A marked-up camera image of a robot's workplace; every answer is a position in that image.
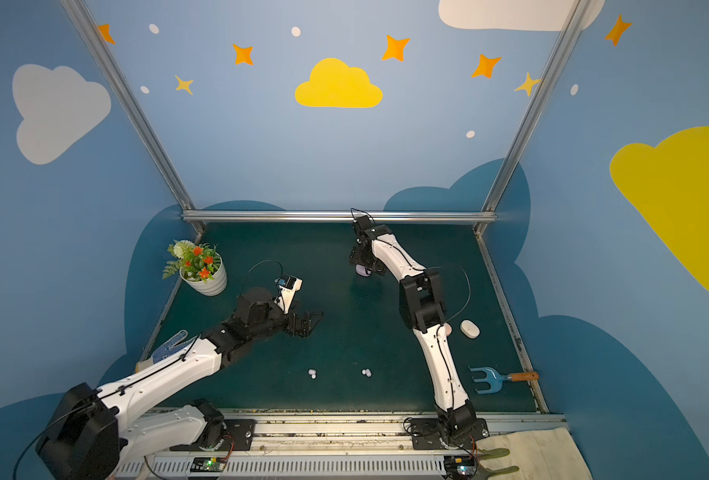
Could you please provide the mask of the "purple earbud charging case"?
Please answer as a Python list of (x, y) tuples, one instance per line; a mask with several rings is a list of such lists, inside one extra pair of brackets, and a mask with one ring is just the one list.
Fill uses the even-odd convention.
[(357, 265), (356, 272), (360, 276), (363, 276), (363, 277), (370, 277), (374, 273), (374, 271), (371, 268), (368, 268), (367, 266), (364, 266), (364, 265)]

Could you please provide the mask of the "white earbud charging case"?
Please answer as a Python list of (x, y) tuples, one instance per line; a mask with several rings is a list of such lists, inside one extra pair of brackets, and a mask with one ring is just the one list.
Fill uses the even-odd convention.
[(466, 336), (466, 338), (469, 339), (476, 339), (480, 336), (481, 330), (472, 322), (471, 320), (465, 319), (462, 321), (460, 324), (460, 330), (462, 331), (462, 334)]

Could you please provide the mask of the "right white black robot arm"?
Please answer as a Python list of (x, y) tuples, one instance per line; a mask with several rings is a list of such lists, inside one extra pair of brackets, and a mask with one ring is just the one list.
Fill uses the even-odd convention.
[(447, 302), (440, 271), (414, 260), (396, 235), (368, 213), (352, 212), (356, 244), (348, 262), (358, 274), (392, 274), (399, 284), (400, 314), (416, 336), (433, 382), (438, 430), (446, 440), (472, 431), (477, 414), (458, 374), (447, 332)]

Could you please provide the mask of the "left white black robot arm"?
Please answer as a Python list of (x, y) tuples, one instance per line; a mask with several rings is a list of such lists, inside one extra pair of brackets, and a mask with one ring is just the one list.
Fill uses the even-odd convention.
[(148, 410), (190, 384), (224, 370), (250, 352), (254, 342), (278, 332), (306, 338), (324, 312), (298, 313), (256, 287), (238, 296), (226, 320), (202, 332), (176, 354), (121, 380), (70, 388), (36, 440), (36, 454), (56, 479), (106, 479), (120, 464), (170, 446), (195, 444), (218, 414), (198, 404), (181, 420), (158, 416), (144, 427)]

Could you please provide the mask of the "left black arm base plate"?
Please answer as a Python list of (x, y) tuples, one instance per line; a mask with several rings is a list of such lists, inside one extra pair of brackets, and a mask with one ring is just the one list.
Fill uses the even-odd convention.
[(248, 451), (252, 447), (252, 436), (256, 421), (252, 419), (227, 419), (210, 422), (194, 443), (176, 445), (170, 451), (188, 452), (230, 452)]

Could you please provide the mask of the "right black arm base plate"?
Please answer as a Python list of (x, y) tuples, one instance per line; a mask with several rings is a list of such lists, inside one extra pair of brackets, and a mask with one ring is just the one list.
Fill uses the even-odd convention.
[(414, 450), (473, 450), (478, 440), (488, 438), (490, 432), (485, 420), (477, 423), (466, 433), (442, 436), (441, 422), (437, 418), (408, 417), (403, 422), (404, 432), (412, 441)]

